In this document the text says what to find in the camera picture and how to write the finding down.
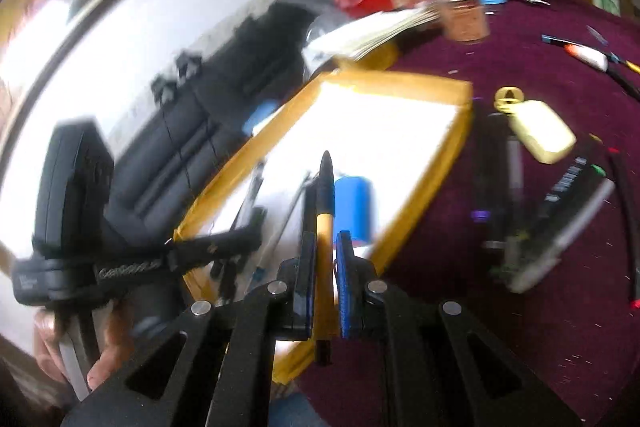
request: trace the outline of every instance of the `finger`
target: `finger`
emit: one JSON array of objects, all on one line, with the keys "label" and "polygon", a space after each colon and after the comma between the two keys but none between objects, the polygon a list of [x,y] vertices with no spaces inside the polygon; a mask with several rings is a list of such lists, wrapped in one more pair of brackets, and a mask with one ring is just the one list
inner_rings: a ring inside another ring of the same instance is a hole
[{"label": "finger", "polygon": [[130,343],[105,347],[100,359],[94,363],[94,367],[86,375],[86,383],[89,389],[94,391],[107,380],[130,357],[131,352],[132,346]]},{"label": "finger", "polygon": [[60,340],[62,332],[60,331],[60,321],[56,320],[56,314],[47,310],[39,310],[33,317],[36,329],[40,332],[42,340],[49,343],[55,343]]},{"label": "finger", "polygon": [[58,359],[60,365],[56,363],[56,359],[51,354],[51,351],[56,351],[54,346],[47,345],[42,338],[42,334],[38,328],[34,328],[33,331],[33,354],[36,359],[38,367],[42,372],[47,375],[51,380],[65,383],[64,365],[62,359]]},{"label": "finger", "polygon": [[116,302],[104,325],[104,345],[115,346],[130,342],[129,316],[123,302]]}]

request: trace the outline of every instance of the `purple carpet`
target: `purple carpet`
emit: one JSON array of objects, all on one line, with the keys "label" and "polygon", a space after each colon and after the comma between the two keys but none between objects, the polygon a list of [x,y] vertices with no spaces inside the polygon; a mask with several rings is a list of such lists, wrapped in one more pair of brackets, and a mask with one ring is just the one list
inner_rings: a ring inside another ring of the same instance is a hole
[{"label": "purple carpet", "polygon": [[[640,63],[640,26],[577,0],[547,1],[551,8],[511,0],[488,16],[491,36],[483,42],[457,44],[438,36],[412,49],[394,69],[468,80],[475,96],[489,100],[501,86],[520,87],[526,98],[548,103],[578,139],[593,133],[626,153],[640,202],[640,103],[606,74],[540,40],[545,33],[596,46],[588,24],[609,40],[612,51]],[[639,75],[620,72],[640,85]],[[570,160],[545,166],[529,153],[524,157],[530,212]],[[632,313],[628,304],[618,198],[604,204],[542,283],[525,295],[512,295],[477,268],[479,231],[469,219],[473,168],[467,143],[385,279],[425,301],[460,299],[585,425],[594,425],[629,382],[640,357],[640,311]],[[343,341],[333,346],[334,365],[309,367],[300,387],[332,427],[380,425],[377,348]]]}]

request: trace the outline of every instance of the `framed painting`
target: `framed painting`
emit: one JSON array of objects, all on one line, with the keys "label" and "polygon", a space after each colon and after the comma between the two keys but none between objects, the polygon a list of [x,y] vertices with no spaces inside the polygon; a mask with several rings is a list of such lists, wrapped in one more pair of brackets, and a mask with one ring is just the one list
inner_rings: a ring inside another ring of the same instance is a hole
[{"label": "framed painting", "polygon": [[115,1],[0,1],[0,179],[38,95],[71,48]]}]

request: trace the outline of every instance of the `pen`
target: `pen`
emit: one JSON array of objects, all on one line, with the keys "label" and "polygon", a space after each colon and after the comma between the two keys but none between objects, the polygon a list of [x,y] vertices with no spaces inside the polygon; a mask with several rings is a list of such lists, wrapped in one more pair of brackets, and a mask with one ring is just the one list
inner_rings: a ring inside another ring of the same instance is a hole
[{"label": "pen", "polygon": [[473,124],[471,127],[474,142],[474,155],[476,170],[474,172],[474,185],[476,189],[476,208],[471,212],[471,218],[475,223],[486,223],[491,216],[489,202],[490,179],[490,146],[488,143],[488,130],[486,120],[488,115],[481,100],[474,100]]},{"label": "pen", "polygon": [[338,332],[334,307],[334,166],[329,151],[322,155],[316,180],[316,221],[318,243],[316,248],[316,300],[311,338],[316,341],[316,362],[330,363],[328,341]]},{"label": "pen", "polygon": [[580,42],[559,39],[558,37],[552,37],[551,35],[542,35],[542,41],[553,46],[560,46],[561,48],[564,48],[567,44],[573,44],[574,46],[584,46],[585,48],[588,48],[588,46],[580,44]]}]

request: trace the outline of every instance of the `black device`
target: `black device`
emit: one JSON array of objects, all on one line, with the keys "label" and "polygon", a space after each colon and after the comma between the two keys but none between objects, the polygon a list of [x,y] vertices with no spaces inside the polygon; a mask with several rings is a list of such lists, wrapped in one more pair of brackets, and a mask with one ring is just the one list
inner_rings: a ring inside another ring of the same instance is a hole
[{"label": "black device", "polygon": [[[243,301],[197,301],[75,407],[64,427],[267,425],[275,341],[310,338],[316,236]],[[459,303],[427,305],[377,279],[337,239],[342,334],[383,346],[393,427],[574,427],[580,419]]]},{"label": "black device", "polygon": [[88,394],[86,374],[100,356],[95,309],[210,261],[247,256],[262,242],[265,211],[255,207],[244,227],[229,232],[110,250],[103,241],[103,212],[112,174],[113,159],[93,121],[57,126],[40,180],[33,255],[12,271],[15,299],[54,310],[62,322],[60,351],[80,399]]},{"label": "black device", "polygon": [[482,247],[494,263],[495,278],[510,291],[523,293],[558,264],[560,254],[591,222],[614,184],[592,164],[598,144],[586,138],[527,223],[521,147],[508,115],[491,112],[481,100],[474,100],[473,136],[478,203],[472,219],[484,226]]}]

